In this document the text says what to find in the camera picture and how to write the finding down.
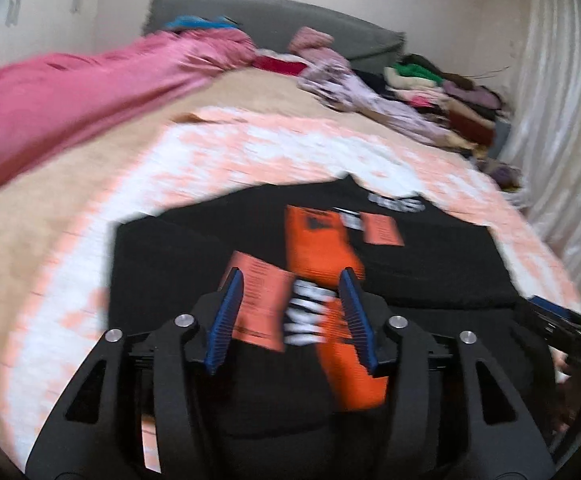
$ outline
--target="blue cloth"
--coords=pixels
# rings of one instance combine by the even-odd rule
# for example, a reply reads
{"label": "blue cloth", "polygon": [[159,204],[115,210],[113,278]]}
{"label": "blue cloth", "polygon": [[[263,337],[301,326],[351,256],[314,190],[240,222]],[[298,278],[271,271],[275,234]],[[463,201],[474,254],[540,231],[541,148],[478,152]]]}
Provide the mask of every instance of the blue cloth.
{"label": "blue cloth", "polygon": [[205,20],[199,16],[178,16],[170,23],[166,23],[168,30],[186,30],[189,28],[237,28],[234,22],[231,22],[225,16],[219,16],[212,20]]}

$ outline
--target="blue rubber tip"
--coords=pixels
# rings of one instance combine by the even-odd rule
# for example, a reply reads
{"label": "blue rubber tip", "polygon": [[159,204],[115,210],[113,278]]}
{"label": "blue rubber tip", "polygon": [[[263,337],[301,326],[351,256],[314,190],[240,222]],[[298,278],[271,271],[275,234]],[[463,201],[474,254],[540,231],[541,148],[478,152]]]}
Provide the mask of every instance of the blue rubber tip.
{"label": "blue rubber tip", "polygon": [[339,297],[343,306],[343,317],[348,324],[359,362],[372,375],[378,365],[375,334],[370,328],[360,293],[361,289],[354,271],[350,267],[343,270],[339,276]]}
{"label": "blue rubber tip", "polygon": [[208,331],[208,342],[206,345],[206,357],[204,365],[210,375],[214,375],[218,368],[224,364],[230,340],[233,338],[233,329],[239,306],[244,297],[244,274],[241,270],[234,268],[228,275],[228,279],[222,287],[224,297],[219,306],[212,327]]}

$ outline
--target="pink blanket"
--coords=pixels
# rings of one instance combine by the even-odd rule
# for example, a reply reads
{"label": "pink blanket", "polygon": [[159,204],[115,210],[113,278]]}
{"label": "pink blanket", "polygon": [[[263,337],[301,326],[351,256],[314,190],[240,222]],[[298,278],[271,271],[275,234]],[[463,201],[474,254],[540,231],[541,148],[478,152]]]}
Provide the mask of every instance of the pink blanket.
{"label": "pink blanket", "polygon": [[159,32],[98,56],[49,54],[0,68],[0,186],[49,157],[255,57],[236,28]]}

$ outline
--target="curtain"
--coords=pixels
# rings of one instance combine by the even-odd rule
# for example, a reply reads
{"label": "curtain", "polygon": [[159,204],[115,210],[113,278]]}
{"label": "curtain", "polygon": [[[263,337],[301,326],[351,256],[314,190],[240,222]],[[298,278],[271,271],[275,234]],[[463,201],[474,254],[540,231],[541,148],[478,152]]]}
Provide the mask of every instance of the curtain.
{"label": "curtain", "polygon": [[526,5],[515,117],[501,158],[528,177],[528,221],[581,293],[581,0]]}

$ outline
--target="peach floral sheet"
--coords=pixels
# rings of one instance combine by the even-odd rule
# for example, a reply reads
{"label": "peach floral sheet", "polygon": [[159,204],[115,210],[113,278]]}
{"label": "peach floral sheet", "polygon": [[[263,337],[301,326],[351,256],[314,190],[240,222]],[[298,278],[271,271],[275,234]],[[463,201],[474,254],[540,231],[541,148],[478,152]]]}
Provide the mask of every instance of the peach floral sheet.
{"label": "peach floral sheet", "polygon": [[[0,414],[20,466],[54,403],[106,328],[116,222],[270,182],[314,182],[344,172],[385,196],[419,192],[469,222],[488,225],[515,286],[574,310],[580,298],[563,265],[494,184],[459,157],[435,156],[347,130],[330,120],[202,108],[160,139],[62,237],[22,307],[2,358]],[[154,428],[146,465],[158,469]]]}

